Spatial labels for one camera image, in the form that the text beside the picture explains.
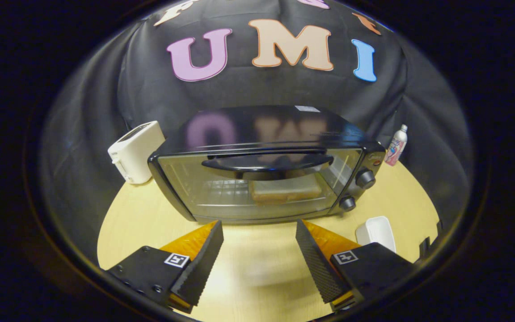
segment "bread slice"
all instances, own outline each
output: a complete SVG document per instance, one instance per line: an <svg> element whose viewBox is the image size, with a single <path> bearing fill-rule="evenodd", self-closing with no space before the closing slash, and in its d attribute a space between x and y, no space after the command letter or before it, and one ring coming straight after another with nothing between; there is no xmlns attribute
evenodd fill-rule
<svg viewBox="0 0 515 322"><path fill-rule="evenodd" d="M251 181L249 192L258 203L284 203L317 198L321 187L312 174L284 180Z"/></svg>

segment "round table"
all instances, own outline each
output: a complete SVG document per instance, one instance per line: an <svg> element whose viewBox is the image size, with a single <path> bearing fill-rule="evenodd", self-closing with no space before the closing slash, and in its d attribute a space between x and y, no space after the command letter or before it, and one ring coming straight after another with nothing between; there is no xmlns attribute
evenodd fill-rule
<svg viewBox="0 0 515 322"><path fill-rule="evenodd" d="M435 207L400 162L394 167L384 163L376 179L351 212L309 221L356 241L357 227L368 218L386 216L397 254L413 263L419 258L419 244L426 237L431 243L437 237ZM99 265L109 269L141 246L162 247L200 226L184 219L153 179L143 185L125 183L102 223ZM330 314L295 230L296 222L223 225L224 242L200 302L185 315L205 322L300 322Z"/></svg>

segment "blue letter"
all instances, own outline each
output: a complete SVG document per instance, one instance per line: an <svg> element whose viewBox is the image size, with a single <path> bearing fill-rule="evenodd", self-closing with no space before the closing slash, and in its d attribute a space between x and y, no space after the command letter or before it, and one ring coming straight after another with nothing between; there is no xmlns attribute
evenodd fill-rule
<svg viewBox="0 0 515 322"><path fill-rule="evenodd" d="M359 61L357 69L353 73L362 80L376 81L376 76L372 71L372 54L375 49L357 39L353 39L351 42L357 47L357 59Z"/></svg>

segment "oven control knob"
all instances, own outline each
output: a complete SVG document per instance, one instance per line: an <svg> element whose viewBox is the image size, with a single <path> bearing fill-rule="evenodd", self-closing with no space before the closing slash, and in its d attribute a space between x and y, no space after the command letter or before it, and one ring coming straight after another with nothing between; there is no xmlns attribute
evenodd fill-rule
<svg viewBox="0 0 515 322"><path fill-rule="evenodd" d="M357 173L355 183L361 189L368 189L372 187L376 182L375 175L369 169L365 169L365 171L361 170Z"/></svg>
<svg viewBox="0 0 515 322"><path fill-rule="evenodd" d="M353 198L352 196L343 197L339 202L339 206L341 207L341 209L343 209L344 212L350 212L356 206L355 198Z"/></svg>

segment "white tray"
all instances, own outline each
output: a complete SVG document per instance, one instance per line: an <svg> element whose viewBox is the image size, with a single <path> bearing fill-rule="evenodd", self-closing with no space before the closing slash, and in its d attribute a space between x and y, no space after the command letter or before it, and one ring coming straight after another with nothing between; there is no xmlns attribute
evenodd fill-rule
<svg viewBox="0 0 515 322"><path fill-rule="evenodd" d="M355 234L357 236L357 243L361 246L377 242L395 253L397 252L393 230L385 216L369 218L363 225L357 228Z"/></svg>

